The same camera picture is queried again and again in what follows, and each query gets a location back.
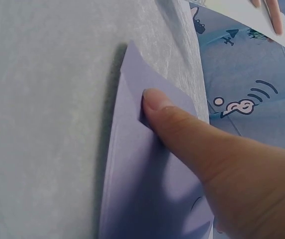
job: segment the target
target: white textured surface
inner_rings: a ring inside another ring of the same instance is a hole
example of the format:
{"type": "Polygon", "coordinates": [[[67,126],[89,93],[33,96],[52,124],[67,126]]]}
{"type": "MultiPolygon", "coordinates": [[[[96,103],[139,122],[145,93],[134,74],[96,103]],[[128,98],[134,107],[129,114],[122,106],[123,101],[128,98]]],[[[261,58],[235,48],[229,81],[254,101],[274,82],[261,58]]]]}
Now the white textured surface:
{"type": "Polygon", "coordinates": [[[95,238],[130,39],[208,120],[186,1],[0,0],[0,239],[95,238]]]}

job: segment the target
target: blue patterned fabric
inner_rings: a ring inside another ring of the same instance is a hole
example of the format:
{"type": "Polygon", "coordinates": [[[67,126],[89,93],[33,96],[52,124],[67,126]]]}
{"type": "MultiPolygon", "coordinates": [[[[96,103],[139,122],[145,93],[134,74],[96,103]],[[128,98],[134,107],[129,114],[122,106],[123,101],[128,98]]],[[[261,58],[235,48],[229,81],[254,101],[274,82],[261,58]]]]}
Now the blue patterned fabric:
{"type": "MultiPolygon", "coordinates": [[[[280,7],[285,14],[285,0],[280,7]]],[[[285,148],[285,48],[228,17],[191,8],[210,123],[285,148]]]]}

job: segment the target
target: lavender envelope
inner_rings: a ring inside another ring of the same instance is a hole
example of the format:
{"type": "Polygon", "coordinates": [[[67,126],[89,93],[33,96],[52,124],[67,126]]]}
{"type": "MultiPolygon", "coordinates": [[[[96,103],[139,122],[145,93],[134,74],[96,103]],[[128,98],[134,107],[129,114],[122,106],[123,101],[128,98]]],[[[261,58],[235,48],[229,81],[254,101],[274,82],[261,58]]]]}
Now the lavender envelope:
{"type": "Polygon", "coordinates": [[[120,71],[99,239],[207,239],[213,215],[199,180],[162,145],[141,112],[146,88],[164,91],[195,115],[191,98],[148,66],[133,42],[120,71]]]}

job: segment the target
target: cartoon character drawing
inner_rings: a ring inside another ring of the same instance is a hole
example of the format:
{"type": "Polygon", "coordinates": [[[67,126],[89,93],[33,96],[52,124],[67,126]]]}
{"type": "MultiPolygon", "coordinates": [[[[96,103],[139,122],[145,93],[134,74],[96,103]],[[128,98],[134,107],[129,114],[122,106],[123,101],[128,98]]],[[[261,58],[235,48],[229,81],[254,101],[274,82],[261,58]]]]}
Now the cartoon character drawing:
{"type": "Polygon", "coordinates": [[[225,116],[228,116],[229,114],[233,112],[238,112],[243,115],[250,115],[254,111],[255,103],[254,101],[250,99],[243,99],[239,102],[230,102],[226,106],[226,111],[221,112],[221,118],[224,118],[225,116]]]}
{"type": "Polygon", "coordinates": [[[203,34],[205,32],[205,25],[200,22],[199,19],[196,19],[195,16],[198,14],[199,7],[195,6],[191,8],[191,14],[193,16],[193,24],[195,27],[195,31],[198,34],[203,34]]]}
{"type": "MultiPolygon", "coordinates": [[[[267,86],[268,88],[272,89],[275,94],[278,94],[277,89],[271,83],[263,80],[256,80],[255,82],[258,84],[262,84],[263,86],[267,86]]],[[[259,103],[263,102],[262,96],[265,96],[267,99],[271,98],[269,93],[260,88],[254,87],[250,90],[252,93],[248,93],[247,96],[254,99],[255,101],[258,100],[259,103]]],[[[238,102],[232,101],[228,103],[225,111],[220,112],[220,118],[222,119],[233,112],[238,112],[242,115],[250,115],[254,111],[254,107],[259,105],[259,103],[255,103],[252,99],[242,99],[238,102]]],[[[225,100],[223,97],[216,97],[213,100],[213,104],[217,107],[222,106],[224,102],[225,100]]]]}

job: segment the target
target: hand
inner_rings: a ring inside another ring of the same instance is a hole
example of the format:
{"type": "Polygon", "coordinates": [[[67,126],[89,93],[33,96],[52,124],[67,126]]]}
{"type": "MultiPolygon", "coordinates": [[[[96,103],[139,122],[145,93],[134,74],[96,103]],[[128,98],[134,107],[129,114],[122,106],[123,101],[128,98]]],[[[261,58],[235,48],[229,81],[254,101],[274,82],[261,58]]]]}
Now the hand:
{"type": "MultiPolygon", "coordinates": [[[[261,6],[261,0],[251,0],[255,7],[261,6]]],[[[278,5],[278,0],[266,0],[267,7],[270,11],[273,27],[275,33],[282,35],[283,33],[283,23],[281,19],[281,11],[278,5]]]]}
{"type": "Polygon", "coordinates": [[[201,180],[232,238],[285,238],[285,150],[233,136],[144,92],[144,112],[163,143],[201,180]]]}

